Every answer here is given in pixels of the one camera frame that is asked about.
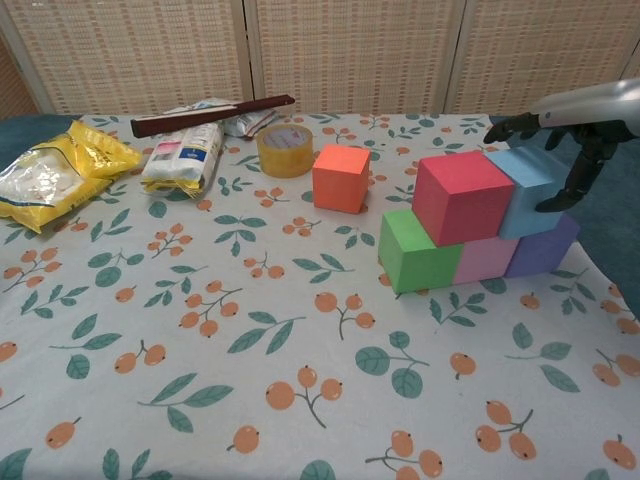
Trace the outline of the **orange foam cube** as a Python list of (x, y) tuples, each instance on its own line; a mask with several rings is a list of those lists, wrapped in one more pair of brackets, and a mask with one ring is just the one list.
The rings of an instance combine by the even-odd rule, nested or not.
[(358, 214), (368, 191), (370, 151), (326, 145), (312, 167), (312, 198), (316, 208)]

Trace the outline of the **red foam cube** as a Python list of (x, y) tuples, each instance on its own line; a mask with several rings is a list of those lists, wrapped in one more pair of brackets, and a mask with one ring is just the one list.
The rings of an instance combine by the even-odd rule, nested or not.
[(513, 181), (479, 152), (419, 162), (412, 210), (439, 247), (498, 235)]

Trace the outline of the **floral fruit print tablecloth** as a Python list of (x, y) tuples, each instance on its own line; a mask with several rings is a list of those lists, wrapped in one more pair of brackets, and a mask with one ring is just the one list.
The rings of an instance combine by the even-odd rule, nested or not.
[(0, 480), (640, 480), (640, 317), (550, 273), (396, 294), (381, 217), (482, 114), (299, 118), (367, 148), (359, 215), (229, 138), (208, 193), (136, 173), (34, 234), (0, 219)]

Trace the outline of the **white packet with green picture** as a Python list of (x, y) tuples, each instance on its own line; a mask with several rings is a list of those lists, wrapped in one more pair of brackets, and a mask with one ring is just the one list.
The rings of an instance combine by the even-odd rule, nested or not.
[(235, 104), (236, 104), (235, 101), (211, 97), (211, 98), (200, 100), (198, 102), (195, 102), (189, 105), (180, 106), (180, 107), (173, 108), (171, 110), (167, 110), (165, 111), (165, 114), (180, 113), (185, 111), (193, 111), (193, 110), (207, 109), (207, 108), (216, 108), (216, 107), (229, 106), (229, 105), (235, 105)]

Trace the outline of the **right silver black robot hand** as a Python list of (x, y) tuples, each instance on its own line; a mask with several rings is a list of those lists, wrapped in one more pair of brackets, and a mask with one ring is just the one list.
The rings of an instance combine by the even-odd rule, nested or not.
[(527, 112), (496, 123), (484, 142), (503, 142), (516, 133), (527, 140), (541, 130), (549, 132), (547, 151), (567, 135), (581, 146), (564, 187), (536, 205), (540, 213), (562, 212), (589, 192), (619, 144), (640, 139), (640, 78), (548, 95)]

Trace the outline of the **small crumpled silver packet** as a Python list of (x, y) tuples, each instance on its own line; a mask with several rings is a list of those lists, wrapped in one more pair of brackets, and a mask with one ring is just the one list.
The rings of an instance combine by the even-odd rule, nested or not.
[(274, 109), (244, 113), (222, 121), (224, 133), (234, 138), (252, 139), (277, 117)]

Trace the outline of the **green foam cube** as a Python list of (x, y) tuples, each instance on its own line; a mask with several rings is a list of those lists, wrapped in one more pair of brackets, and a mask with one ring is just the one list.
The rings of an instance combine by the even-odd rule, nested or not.
[(448, 287), (462, 244), (438, 247), (411, 209), (382, 215), (378, 257), (396, 294)]

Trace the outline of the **light blue foam cube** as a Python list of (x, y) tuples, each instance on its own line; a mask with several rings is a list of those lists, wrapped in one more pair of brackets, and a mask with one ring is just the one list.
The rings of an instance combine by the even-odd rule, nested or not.
[(540, 213), (535, 207), (558, 193), (569, 168), (538, 147), (516, 147), (488, 153), (487, 157), (515, 185), (499, 237), (515, 239), (554, 229), (561, 213)]

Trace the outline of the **dark brown wooden stick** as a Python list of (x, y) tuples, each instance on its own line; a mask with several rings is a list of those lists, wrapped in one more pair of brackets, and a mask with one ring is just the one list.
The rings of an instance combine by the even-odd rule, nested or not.
[(235, 104), (134, 118), (130, 121), (130, 126), (134, 137), (145, 138), (218, 122), (246, 113), (292, 105), (295, 102), (296, 100), (290, 95), (278, 95)]

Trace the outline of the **purple foam cube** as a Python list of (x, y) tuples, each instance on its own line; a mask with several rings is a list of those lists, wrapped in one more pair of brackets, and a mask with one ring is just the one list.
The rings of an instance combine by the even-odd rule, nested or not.
[(522, 237), (504, 277), (532, 276), (556, 269), (579, 231), (579, 224), (568, 214), (563, 214), (554, 229)]

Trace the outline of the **woven bamboo folding screen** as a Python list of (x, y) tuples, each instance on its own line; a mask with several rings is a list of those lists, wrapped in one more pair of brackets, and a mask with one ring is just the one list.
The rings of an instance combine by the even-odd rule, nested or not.
[(0, 111), (526, 110), (640, 77), (640, 0), (0, 0)]

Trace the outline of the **pink foam cube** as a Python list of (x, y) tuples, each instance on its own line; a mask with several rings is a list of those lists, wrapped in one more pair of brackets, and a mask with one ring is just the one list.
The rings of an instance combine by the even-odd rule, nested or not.
[(501, 277), (520, 239), (493, 237), (466, 242), (452, 283), (454, 285)]

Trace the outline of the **white cotton pad pack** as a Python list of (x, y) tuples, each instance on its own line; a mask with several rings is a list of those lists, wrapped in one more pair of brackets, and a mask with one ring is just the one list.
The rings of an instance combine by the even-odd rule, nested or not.
[(224, 130), (216, 122), (162, 135), (142, 171), (143, 189), (199, 197), (214, 173), (223, 139)]

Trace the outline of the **yellow marshmallow bag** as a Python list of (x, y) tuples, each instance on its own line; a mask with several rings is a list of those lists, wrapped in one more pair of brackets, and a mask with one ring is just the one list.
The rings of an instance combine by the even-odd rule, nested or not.
[(0, 172), (0, 218), (40, 233), (136, 167), (142, 154), (74, 120), (69, 129), (18, 156)]

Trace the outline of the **clear packing tape roll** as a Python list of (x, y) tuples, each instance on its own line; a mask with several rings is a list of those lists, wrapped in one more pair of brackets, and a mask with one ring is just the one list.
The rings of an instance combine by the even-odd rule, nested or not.
[(260, 168), (275, 178), (295, 178), (313, 166), (312, 132), (299, 125), (274, 125), (256, 137)]

